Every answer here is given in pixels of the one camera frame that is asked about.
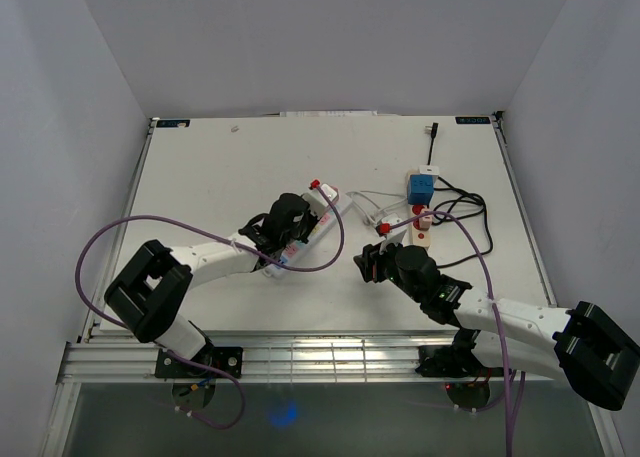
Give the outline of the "blue cube socket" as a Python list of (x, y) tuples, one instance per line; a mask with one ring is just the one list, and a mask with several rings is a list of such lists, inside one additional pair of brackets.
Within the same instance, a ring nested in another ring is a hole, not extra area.
[(437, 178), (430, 174), (411, 174), (407, 180), (408, 204), (428, 206), (433, 198), (436, 180)]

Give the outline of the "white usb charger plug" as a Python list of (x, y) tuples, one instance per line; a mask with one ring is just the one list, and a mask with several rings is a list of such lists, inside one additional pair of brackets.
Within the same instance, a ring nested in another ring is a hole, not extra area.
[(419, 173), (423, 174), (423, 175), (439, 176), (440, 175), (440, 169), (439, 169), (438, 166), (420, 165), (419, 166)]

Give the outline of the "pink plug adapter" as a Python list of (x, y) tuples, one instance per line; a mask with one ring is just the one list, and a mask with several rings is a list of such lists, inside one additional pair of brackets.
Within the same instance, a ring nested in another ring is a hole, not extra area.
[(332, 201), (338, 201), (340, 198), (340, 192), (337, 188), (333, 187), (333, 186), (329, 186), (329, 196), (331, 198)]

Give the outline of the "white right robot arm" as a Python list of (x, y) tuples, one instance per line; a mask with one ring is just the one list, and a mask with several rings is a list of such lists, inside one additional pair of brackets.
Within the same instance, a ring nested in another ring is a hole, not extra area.
[(573, 309), (492, 300), (442, 273), (422, 247), (367, 245), (353, 259), (367, 283), (390, 282), (432, 321), (456, 328), (452, 343), (423, 351), (423, 377), (522, 371), (568, 384), (586, 401), (622, 409), (639, 370), (639, 346), (600, 307)]

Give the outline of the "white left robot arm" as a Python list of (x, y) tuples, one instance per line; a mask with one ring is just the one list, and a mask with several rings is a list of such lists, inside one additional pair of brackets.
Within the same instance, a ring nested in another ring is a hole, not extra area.
[(278, 262), (286, 247), (308, 238), (326, 211), (316, 190), (283, 193), (268, 213), (220, 241), (186, 247), (147, 241), (111, 282), (105, 302), (139, 342), (171, 351), (188, 375), (201, 376), (212, 364), (211, 343), (179, 313), (189, 289)]

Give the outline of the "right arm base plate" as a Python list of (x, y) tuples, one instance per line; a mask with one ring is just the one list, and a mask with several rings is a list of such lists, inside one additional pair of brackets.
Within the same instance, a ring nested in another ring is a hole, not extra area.
[(466, 377), (503, 377), (498, 366), (486, 366), (470, 350), (451, 346), (418, 348), (418, 366), (415, 372), (422, 377), (460, 379)]

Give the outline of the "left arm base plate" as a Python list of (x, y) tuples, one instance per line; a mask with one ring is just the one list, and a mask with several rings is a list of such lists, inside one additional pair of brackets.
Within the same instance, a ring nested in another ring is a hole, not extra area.
[(242, 374), (244, 349), (237, 346), (205, 347), (187, 363), (186, 358), (160, 349), (157, 354), (154, 376), (159, 379), (217, 378), (209, 367), (225, 372), (236, 379)]

